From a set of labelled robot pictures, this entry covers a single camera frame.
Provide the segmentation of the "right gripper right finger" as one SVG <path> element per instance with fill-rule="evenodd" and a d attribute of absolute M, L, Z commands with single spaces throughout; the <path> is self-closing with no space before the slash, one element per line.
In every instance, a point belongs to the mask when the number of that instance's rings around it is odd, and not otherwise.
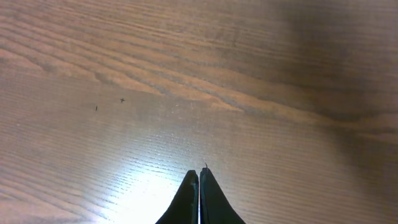
<path fill-rule="evenodd" d="M 199 186 L 201 224 L 245 224 L 207 167 L 202 168 L 200 172 Z"/>

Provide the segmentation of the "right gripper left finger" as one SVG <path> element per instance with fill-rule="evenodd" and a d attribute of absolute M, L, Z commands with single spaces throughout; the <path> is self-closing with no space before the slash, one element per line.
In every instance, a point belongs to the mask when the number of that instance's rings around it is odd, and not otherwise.
<path fill-rule="evenodd" d="M 168 209 L 156 224 L 198 224 L 198 199 L 197 173 L 188 170 Z"/>

